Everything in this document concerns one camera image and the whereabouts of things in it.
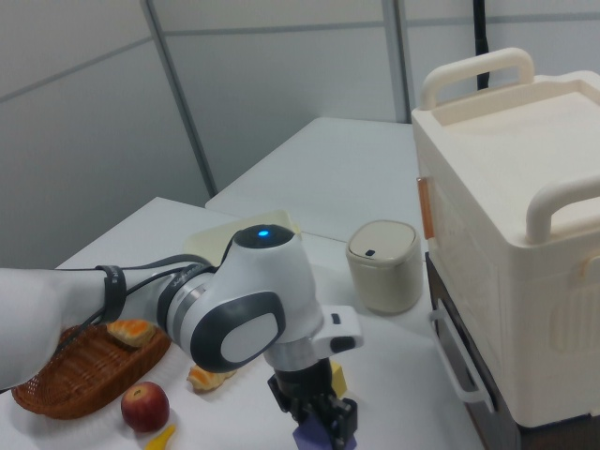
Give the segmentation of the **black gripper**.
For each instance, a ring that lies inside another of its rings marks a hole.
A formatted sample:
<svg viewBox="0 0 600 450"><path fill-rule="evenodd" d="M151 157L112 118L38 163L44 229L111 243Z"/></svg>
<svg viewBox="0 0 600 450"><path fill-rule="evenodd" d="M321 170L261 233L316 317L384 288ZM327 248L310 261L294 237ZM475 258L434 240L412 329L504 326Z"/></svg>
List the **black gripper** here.
<svg viewBox="0 0 600 450"><path fill-rule="evenodd" d="M301 370L276 369L267 384L279 408L298 425L314 416L326 425L333 449L356 447L358 406L353 399L342 398L336 393L328 358Z"/></svg>

